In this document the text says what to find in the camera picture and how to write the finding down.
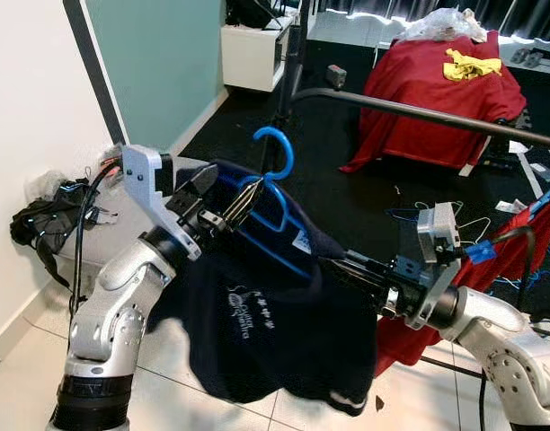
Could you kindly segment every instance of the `curtain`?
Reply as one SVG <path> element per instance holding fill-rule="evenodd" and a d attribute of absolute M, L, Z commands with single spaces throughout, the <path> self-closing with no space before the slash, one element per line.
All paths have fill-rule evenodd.
<path fill-rule="evenodd" d="M 550 0 L 322 0 L 319 10 L 402 16 L 411 22 L 439 7 L 456 6 L 472 9 L 485 29 L 500 30 L 503 36 L 550 40 Z"/>

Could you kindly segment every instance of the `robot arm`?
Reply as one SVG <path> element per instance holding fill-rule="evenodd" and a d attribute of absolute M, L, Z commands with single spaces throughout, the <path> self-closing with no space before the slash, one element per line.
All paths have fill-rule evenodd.
<path fill-rule="evenodd" d="M 498 298 L 465 286 L 452 295 L 455 311 L 432 326 L 477 359 L 511 423 L 549 427 L 550 342 L 532 330 L 528 318 Z"/>
<path fill-rule="evenodd" d="M 129 430 L 131 384 L 146 317 L 182 263 L 197 259 L 205 244 L 242 223 L 262 191 L 261 179 L 249 183 L 219 215 L 202 199 L 217 179 L 215 165 L 200 166 L 175 190 L 169 156 L 128 145 L 123 172 L 126 191 L 156 227 L 105 265 L 74 315 L 48 431 Z"/>
<path fill-rule="evenodd" d="M 262 191 L 261 179 L 249 183 L 222 215 L 213 214 L 202 195 L 217 179 L 217 167 L 200 167 L 175 189 L 170 158 L 136 145 L 123 151 L 126 191 L 156 228 L 102 269 L 93 294 L 75 314 L 48 431 L 129 430 L 131 384 L 147 315 L 182 263 L 242 223 Z M 528 430 L 550 427 L 550 343 L 507 303 L 450 286 L 462 255 L 455 225 L 450 204 L 421 211 L 425 266 L 402 257 L 384 264 L 352 251 L 322 264 L 347 285 L 369 292 L 383 315 L 404 316 L 416 330 L 429 325 L 467 348 L 497 387 L 510 422 Z"/>
<path fill-rule="evenodd" d="M 382 315 L 402 316 L 416 330 L 430 326 L 466 348 L 495 385 L 513 427 L 550 430 L 550 342 L 508 303 L 450 286 L 463 255 L 455 226 L 450 204 L 420 212 L 425 265 L 403 257 L 383 264 L 352 251 L 322 263 L 346 285 L 370 293 Z"/>

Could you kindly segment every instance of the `yellow cloth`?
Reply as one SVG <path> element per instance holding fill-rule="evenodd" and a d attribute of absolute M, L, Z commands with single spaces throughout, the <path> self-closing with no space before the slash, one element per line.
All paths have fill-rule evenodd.
<path fill-rule="evenodd" d="M 480 58 L 464 56 L 451 48 L 445 52 L 448 56 L 453 57 L 453 63 L 443 64 L 443 75 L 451 81 L 473 79 L 477 76 L 490 74 L 491 72 L 501 74 L 500 58 L 482 60 Z"/>

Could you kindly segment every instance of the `navy shirt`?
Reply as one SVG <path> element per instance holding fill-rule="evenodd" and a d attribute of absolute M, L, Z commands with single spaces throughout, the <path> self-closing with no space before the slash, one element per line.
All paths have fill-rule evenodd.
<path fill-rule="evenodd" d="M 249 172 L 216 163 L 219 179 L 205 199 L 220 212 Z M 377 316 L 367 296 L 319 266 L 318 258 L 340 259 L 343 248 L 282 196 L 283 229 L 279 199 L 263 192 L 257 218 L 185 264 L 149 328 L 164 318 L 182 321 L 191 369 L 213 396 L 245 403 L 284 388 L 357 416 L 375 371 Z"/>

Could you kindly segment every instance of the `black carpet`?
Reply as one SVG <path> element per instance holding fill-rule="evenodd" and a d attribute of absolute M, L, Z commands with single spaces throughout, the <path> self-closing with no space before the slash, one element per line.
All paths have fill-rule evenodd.
<path fill-rule="evenodd" d="M 371 48 L 309 41 L 302 87 L 326 86 L 325 68 L 335 64 L 348 71 L 344 90 L 362 93 L 372 58 Z M 528 99 L 533 131 L 550 136 L 550 75 L 520 69 L 512 72 Z M 266 94 L 234 90 L 182 155 L 202 160 L 222 158 L 258 170 L 262 149 L 252 135 L 270 124 L 278 99 L 279 91 Z M 470 177 L 460 178 L 455 170 L 385 157 L 354 174 L 341 173 L 337 168 L 349 161 L 357 148 L 358 118 L 359 109 L 349 105 L 303 101 L 294 108 L 286 130 L 295 147 L 296 164 L 282 185 L 312 220 L 345 248 L 381 260 L 397 252 L 411 252 L 413 224 L 390 218 L 385 214 L 388 208 L 413 207 L 416 201 L 432 206 L 435 202 L 460 200 L 465 206 L 457 222 L 465 224 L 489 216 L 490 233 L 510 219 L 510 215 L 494 209 L 499 200 L 512 202 L 518 198 L 527 204 L 535 200 L 521 169 L 505 172 L 480 166 Z M 550 169 L 546 150 L 534 149 L 528 159 Z M 474 241 L 483 228 L 484 222 L 470 225 L 461 230 L 461 237 Z M 550 257 L 546 268 L 550 268 Z M 497 295 L 513 301 L 516 292 L 499 285 Z M 548 279 L 535 283 L 525 309 L 542 308 L 544 304 L 550 306 Z"/>

